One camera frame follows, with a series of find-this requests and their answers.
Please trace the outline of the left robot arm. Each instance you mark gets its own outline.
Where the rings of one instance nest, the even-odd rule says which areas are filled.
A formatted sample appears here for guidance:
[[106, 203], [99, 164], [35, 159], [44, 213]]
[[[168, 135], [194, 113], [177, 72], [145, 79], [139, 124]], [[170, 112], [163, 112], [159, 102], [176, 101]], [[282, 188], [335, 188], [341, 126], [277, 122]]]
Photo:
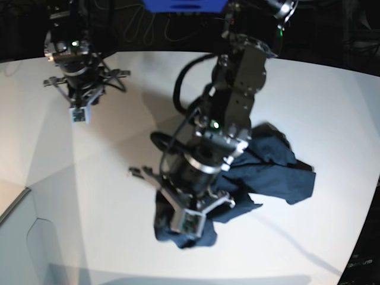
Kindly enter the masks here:
[[[155, 131], [151, 142], [161, 159], [174, 156], [168, 170], [144, 173], [158, 182], [157, 222], [195, 221], [223, 204], [233, 204], [225, 190], [213, 190], [221, 172], [248, 148], [250, 114], [266, 82], [266, 62], [279, 54], [281, 34], [297, 1], [230, 1], [226, 12], [224, 51], [189, 62], [179, 73], [173, 105], [183, 121], [173, 134]], [[208, 59], [217, 59], [211, 81], [188, 107], [181, 103], [185, 75]]]

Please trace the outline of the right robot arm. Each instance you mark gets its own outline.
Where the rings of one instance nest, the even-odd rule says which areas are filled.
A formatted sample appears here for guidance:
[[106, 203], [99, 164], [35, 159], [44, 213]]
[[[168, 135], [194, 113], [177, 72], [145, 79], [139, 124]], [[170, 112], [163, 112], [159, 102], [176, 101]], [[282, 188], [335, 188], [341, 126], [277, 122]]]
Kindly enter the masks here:
[[129, 71], [111, 69], [106, 56], [98, 52], [93, 40], [94, 15], [90, 1], [47, 1], [49, 28], [44, 54], [62, 72], [62, 77], [44, 80], [55, 87], [73, 109], [95, 105], [106, 87], [123, 93], [122, 78]]

